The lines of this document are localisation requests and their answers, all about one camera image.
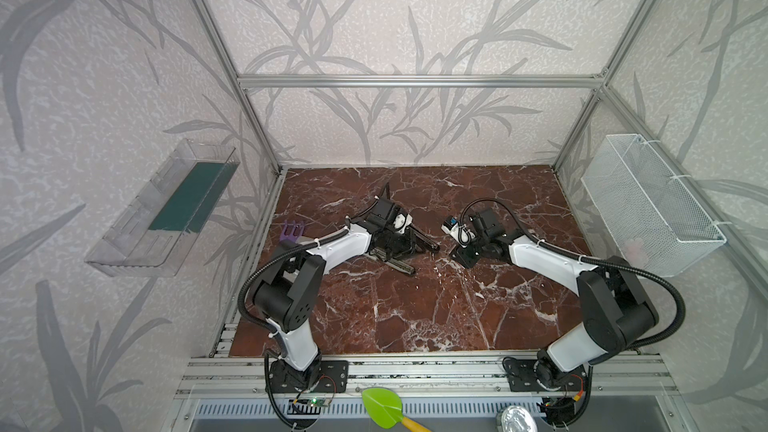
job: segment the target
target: white wire mesh basket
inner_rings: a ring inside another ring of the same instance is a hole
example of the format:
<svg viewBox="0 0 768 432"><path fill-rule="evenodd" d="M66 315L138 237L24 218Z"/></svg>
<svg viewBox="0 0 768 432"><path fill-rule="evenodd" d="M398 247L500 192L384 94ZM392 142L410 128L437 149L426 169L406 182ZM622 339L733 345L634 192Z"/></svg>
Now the white wire mesh basket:
<svg viewBox="0 0 768 432"><path fill-rule="evenodd" d="M606 136L581 178L629 264L681 273L725 243L688 188L642 136Z"/></svg>

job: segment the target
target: leaf pattern wallpaper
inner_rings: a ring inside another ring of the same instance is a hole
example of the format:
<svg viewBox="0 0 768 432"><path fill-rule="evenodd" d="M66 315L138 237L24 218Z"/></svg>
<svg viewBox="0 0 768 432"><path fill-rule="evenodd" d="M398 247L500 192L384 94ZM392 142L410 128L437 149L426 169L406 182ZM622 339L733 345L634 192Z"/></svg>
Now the leaf pattern wallpaper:
<svg viewBox="0 0 768 432"><path fill-rule="evenodd" d="M207 1L241 74L594 74L639 2ZM552 163L587 94L250 90L280 160L297 166Z"/></svg>
<svg viewBox="0 0 768 432"><path fill-rule="evenodd" d="M156 430L274 174L188 0L0 0L0 430ZM173 278L84 263L188 138L240 167Z"/></svg>
<svg viewBox="0 0 768 432"><path fill-rule="evenodd" d="M662 0L610 84L763 258L767 40L768 0ZM588 164L585 150L599 146L606 133L623 131L619 122L615 130L605 129L610 115L606 106L596 112L561 171L574 214L597 251L615 245L580 178ZM686 325L655 347L699 428L763 430L768 304L722 251L672 282L686 297ZM671 312L663 292L650 292L662 312Z"/></svg>

